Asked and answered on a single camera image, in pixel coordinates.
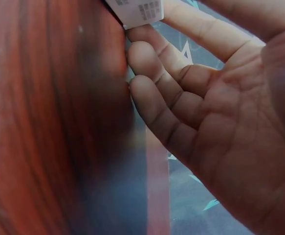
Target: white label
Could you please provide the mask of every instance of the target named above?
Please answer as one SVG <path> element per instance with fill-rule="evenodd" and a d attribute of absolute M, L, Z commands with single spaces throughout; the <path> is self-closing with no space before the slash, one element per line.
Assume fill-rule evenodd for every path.
<path fill-rule="evenodd" d="M 106 0 L 125 29 L 164 18 L 163 0 Z"/>

